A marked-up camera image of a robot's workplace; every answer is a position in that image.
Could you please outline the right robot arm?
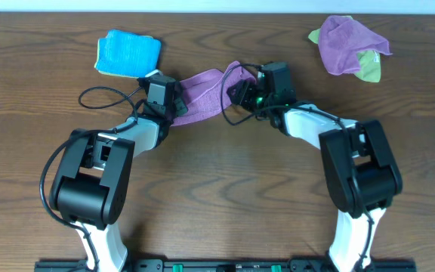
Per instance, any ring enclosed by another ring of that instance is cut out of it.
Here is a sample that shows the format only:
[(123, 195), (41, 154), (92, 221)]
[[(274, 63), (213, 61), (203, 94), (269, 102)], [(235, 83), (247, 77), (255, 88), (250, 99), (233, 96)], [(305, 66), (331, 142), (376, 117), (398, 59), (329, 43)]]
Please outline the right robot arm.
[(257, 82), (222, 85), (220, 98), (319, 149), (329, 196), (338, 209), (334, 240), (321, 270), (377, 270), (370, 257), (374, 235), (403, 188), (381, 123), (342, 119), (297, 100), (288, 70), (260, 70)]

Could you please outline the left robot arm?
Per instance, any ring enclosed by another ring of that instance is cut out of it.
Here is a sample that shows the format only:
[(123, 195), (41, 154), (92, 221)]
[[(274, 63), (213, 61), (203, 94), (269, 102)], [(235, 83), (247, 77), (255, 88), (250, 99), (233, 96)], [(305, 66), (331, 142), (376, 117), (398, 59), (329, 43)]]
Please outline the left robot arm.
[(61, 155), (49, 194), (39, 185), (48, 214), (77, 231), (88, 259), (72, 270), (131, 271), (122, 241), (122, 213), (134, 157), (161, 144), (178, 116), (187, 112), (179, 81), (160, 74), (139, 79), (146, 98), (132, 103), (131, 115), (107, 130), (74, 130), (51, 155)]

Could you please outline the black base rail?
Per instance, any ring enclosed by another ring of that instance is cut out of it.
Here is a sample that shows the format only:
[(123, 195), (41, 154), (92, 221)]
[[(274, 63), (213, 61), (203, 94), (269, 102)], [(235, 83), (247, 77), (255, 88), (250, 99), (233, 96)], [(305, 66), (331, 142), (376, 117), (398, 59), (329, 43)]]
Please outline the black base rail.
[[(89, 271), (84, 261), (37, 261), (35, 272)], [(325, 272), (338, 271), (330, 261), (295, 258), (290, 261), (163, 261), (140, 259), (124, 264), (122, 271), (133, 272)], [(373, 261), (363, 271), (416, 272), (413, 261)]]

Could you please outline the purple cloth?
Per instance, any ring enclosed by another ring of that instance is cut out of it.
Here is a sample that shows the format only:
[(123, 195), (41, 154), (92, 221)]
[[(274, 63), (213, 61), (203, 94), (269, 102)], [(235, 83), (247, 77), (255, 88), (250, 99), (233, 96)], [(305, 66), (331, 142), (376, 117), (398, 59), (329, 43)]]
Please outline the purple cloth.
[(358, 53), (392, 55), (389, 41), (353, 18), (331, 15), (319, 29), (318, 47), (325, 69), (334, 76), (360, 71)]
[(200, 122), (219, 115), (221, 109), (221, 86), (224, 83), (223, 107), (228, 108), (231, 101), (226, 93), (227, 89), (236, 85), (240, 80), (256, 83), (256, 78), (239, 61), (233, 61), (223, 72), (218, 69), (206, 70), (180, 82), (183, 88), (183, 99), (187, 105), (187, 113), (177, 117), (173, 126), (187, 125)]

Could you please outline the light green cloth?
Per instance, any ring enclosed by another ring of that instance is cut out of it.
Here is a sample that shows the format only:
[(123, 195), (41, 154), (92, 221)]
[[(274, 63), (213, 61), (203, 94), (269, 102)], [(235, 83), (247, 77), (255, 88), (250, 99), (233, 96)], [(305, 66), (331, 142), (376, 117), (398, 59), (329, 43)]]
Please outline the light green cloth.
[[(315, 29), (308, 35), (308, 39), (318, 45), (319, 29)], [(358, 53), (360, 71), (354, 74), (365, 82), (377, 83), (381, 79), (380, 54), (376, 51), (364, 51)]]

